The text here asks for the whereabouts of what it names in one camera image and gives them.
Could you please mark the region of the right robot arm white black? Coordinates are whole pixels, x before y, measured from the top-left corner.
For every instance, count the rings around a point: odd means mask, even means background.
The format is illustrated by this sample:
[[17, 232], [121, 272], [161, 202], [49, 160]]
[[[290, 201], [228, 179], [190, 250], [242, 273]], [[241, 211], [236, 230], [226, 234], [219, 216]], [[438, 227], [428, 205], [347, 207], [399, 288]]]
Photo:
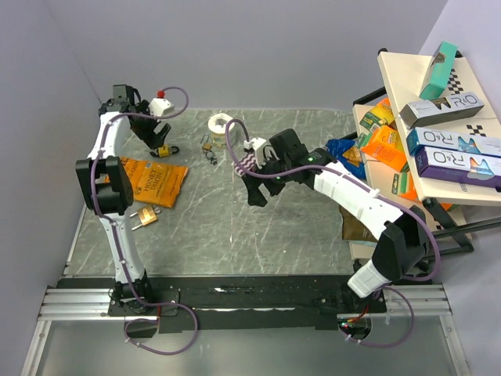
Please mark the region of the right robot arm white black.
[[401, 280], [427, 253], [427, 227], [418, 207], [400, 208], [387, 201], [328, 150], [308, 150], [293, 129], [270, 139], [245, 139], [243, 149], [245, 155], [236, 162], [235, 171], [247, 188], [249, 205], [266, 206], [262, 186], [276, 196], [288, 182], [304, 184], [336, 202], [376, 239], [370, 260], [350, 277], [342, 292], [347, 310], [361, 311], [372, 293]]

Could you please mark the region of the yellow padlock black shackle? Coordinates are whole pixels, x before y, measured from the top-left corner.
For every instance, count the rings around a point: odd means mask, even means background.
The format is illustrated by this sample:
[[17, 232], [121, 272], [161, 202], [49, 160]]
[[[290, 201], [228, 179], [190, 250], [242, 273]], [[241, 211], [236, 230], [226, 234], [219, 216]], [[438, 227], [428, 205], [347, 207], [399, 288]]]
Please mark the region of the yellow padlock black shackle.
[[158, 158], [164, 158], [164, 157], [170, 157], [172, 155], [178, 154], [180, 151], [178, 146], [172, 145], [163, 145], [159, 148], [156, 149], [156, 151], [153, 153], [155, 157]]

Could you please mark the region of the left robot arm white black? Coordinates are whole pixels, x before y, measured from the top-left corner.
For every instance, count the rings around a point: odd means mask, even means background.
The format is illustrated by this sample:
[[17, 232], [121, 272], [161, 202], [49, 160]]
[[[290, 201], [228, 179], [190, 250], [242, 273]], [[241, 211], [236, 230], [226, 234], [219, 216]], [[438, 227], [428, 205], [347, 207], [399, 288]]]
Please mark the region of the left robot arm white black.
[[119, 154], [128, 132], [133, 132], [149, 149], [164, 145], [169, 124], [156, 128], [170, 110], [155, 115], [152, 103], [138, 89], [119, 84], [99, 108], [100, 127], [85, 159], [76, 161], [75, 171], [87, 208], [102, 224], [114, 261], [114, 285], [110, 290], [113, 309], [144, 315], [153, 309], [155, 296], [133, 237], [130, 208], [134, 202], [132, 184]]

